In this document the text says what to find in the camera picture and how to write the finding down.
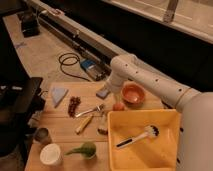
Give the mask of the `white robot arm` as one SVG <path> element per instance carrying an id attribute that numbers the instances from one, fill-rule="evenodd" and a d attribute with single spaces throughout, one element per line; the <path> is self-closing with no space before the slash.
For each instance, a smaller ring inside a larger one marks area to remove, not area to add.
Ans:
<path id="1" fill-rule="evenodd" d="M 182 114 L 176 171 L 213 171 L 213 92 L 192 87 L 138 66 L 134 54 L 114 57 L 105 85 L 118 93 L 130 79 Z"/>

